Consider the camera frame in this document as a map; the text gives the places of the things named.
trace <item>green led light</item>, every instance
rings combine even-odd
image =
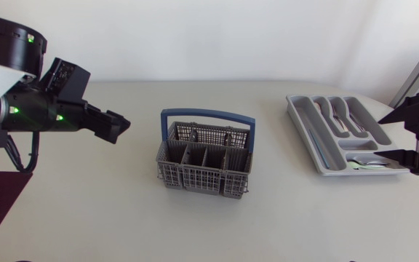
[[[10,106],[9,107],[9,114],[16,114],[19,113],[19,108],[16,108],[15,106]]]

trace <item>white wall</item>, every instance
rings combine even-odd
[[[389,102],[419,60],[419,0],[0,0],[94,81],[294,79]]]

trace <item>black bracket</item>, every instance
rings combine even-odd
[[[383,117],[378,123],[395,122],[404,122],[405,129],[416,134],[417,151],[400,149],[376,152],[375,154],[396,160],[401,166],[410,169],[411,173],[419,175],[419,93],[412,98],[405,98],[403,104]]]

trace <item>utensil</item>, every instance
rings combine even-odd
[[[334,117],[335,121],[337,121],[337,123],[339,123],[339,125],[342,127],[342,129],[344,131],[348,132],[348,128],[347,128],[346,124],[344,124],[342,119],[340,119],[340,117],[338,116],[338,113],[335,111],[334,105],[331,105],[331,106],[332,106],[332,117]]]
[[[349,114],[349,115],[350,115],[350,119],[352,119],[352,121],[354,122],[354,124],[356,125],[356,127],[358,127],[358,129],[360,130],[360,132],[366,131],[366,129],[362,125],[360,125],[358,123],[358,121],[355,119],[355,117],[354,117],[353,114]]]
[[[383,165],[363,165],[363,164],[359,164],[355,161],[348,161],[347,164],[348,164],[348,166],[350,166],[351,168],[353,168],[355,170],[360,170],[360,169],[376,170],[376,169],[387,168],[386,166],[383,166]]]

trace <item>mesh grid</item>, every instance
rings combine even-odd
[[[207,170],[199,170],[192,167],[184,167],[183,186],[208,191],[219,191],[220,173]]]
[[[206,143],[234,148],[247,148],[250,131],[233,128],[217,127],[206,124],[175,122],[169,129],[170,140],[189,141],[192,131],[196,132],[197,143]]]

